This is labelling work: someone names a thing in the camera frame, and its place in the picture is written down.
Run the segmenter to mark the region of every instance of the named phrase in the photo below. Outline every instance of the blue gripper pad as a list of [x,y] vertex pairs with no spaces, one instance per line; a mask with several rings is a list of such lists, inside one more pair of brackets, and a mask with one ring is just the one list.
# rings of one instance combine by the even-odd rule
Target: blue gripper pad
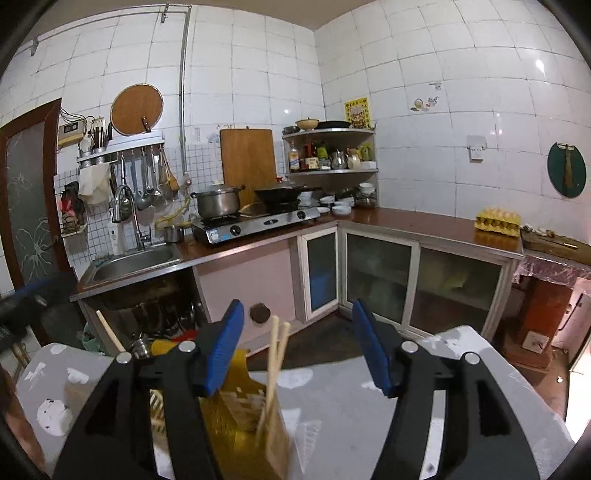
[[232,300],[222,322],[225,323],[223,330],[207,357],[207,375],[204,387],[208,395],[212,395],[222,386],[228,373],[230,361],[244,327],[244,306],[242,303]]
[[355,338],[361,345],[375,386],[387,396],[394,387],[389,376],[390,359],[375,334],[369,315],[371,314],[367,314],[360,300],[353,304]]

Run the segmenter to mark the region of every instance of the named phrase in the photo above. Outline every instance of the metal pipe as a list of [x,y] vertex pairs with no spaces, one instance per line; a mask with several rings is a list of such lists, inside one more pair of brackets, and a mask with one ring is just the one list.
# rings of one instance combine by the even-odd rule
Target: metal pipe
[[183,43],[181,45],[181,65],[180,65],[180,76],[178,79],[178,117],[179,117],[179,136],[181,147],[181,167],[183,169],[183,181],[186,181],[189,175],[187,168],[187,155],[186,149],[186,138],[185,138],[185,123],[184,123],[184,88],[185,88],[185,70],[187,67],[187,43],[189,41],[189,25],[191,21],[191,5],[187,5],[187,12],[185,13],[185,24],[183,29]]
[[556,17],[560,24],[573,39],[574,44],[583,55],[587,65],[591,67],[591,40],[581,30],[579,23],[570,15],[570,13],[562,6],[560,0],[538,0]]

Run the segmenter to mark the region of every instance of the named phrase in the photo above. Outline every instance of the egg carton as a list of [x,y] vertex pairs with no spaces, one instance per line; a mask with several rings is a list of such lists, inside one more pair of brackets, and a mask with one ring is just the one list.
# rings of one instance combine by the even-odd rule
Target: egg carton
[[518,238],[521,217],[519,213],[507,212],[499,208],[486,208],[476,215],[474,227],[485,232],[496,232]]

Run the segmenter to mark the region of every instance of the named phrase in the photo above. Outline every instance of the bottle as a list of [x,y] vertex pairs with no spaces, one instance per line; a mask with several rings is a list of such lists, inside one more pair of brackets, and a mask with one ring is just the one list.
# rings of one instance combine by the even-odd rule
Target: bottle
[[300,155],[294,143],[290,146],[290,171],[298,171],[300,169]]

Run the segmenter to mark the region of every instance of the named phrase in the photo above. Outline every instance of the wooden cutting board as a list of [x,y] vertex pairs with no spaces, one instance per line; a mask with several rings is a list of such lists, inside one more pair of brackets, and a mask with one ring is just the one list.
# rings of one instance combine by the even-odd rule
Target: wooden cutting board
[[224,183],[244,185],[240,204],[259,201],[255,190],[277,181],[271,130],[231,128],[220,130]]

